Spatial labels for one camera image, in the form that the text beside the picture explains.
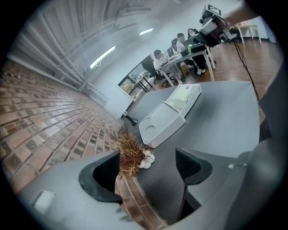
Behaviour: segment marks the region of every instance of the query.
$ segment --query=dried plant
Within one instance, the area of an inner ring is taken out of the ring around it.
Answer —
[[[128,129],[124,129],[120,134],[110,135],[110,137],[115,141],[116,149],[120,152],[120,170],[124,175],[137,176],[136,173],[139,170],[137,165],[147,159],[144,152],[151,147],[138,144],[136,136],[128,132]]]

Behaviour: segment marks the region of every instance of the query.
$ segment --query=white shirt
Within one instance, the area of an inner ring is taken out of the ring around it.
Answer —
[[[165,57],[161,57],[160,59],[155,58],[153,61],[153,65],[155,70],[159,70],[163,63],[168,62],[168,59]]]
[[[185,50],[185,46],[183,45],[182,42],[180,42],[180,40],[178,40],[176,42],[176,47],[177,47],[177,52],[182,52],[183,50]]]

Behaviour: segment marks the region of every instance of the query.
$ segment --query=ceiling light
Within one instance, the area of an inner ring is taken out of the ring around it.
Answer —
[[[142,31],[141,33],[139,33],[139,35],[146,34],[146,33],[148,33],[148,32],[151,32],[152,30],[153,30],[153,28],[152,28],[152,29],[149,29],[149,30]]]
[[[93,62],[90,65],[90,68],[92,69],[99,61],[101,61],[108,53],[110,53],[112,50],[115,49],[115,46],[113,46],[112,48],[110,48],[109,50],[107,50],[105,53],[103,53],[99,58],[96,59],[95,62]]]

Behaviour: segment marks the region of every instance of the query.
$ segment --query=window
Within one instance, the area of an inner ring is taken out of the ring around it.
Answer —
[[[123,89],[127,94],[129,94],[131,97],[136,98],[136,95],[141,90],[140,85],[145,85],[146,81],[149,77],[149,72],[145,70],[142,66],[142,64],[138,64],[119,84],[118,86]]]

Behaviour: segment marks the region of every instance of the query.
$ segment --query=white plastic container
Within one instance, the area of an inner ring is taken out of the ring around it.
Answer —
[[[200,84],[181,84],[166,100],[185,117],[202,92]]]
[[[186,122],[184,116],[166,102],[161,102],[139,124],[143,143],[156,148]]]

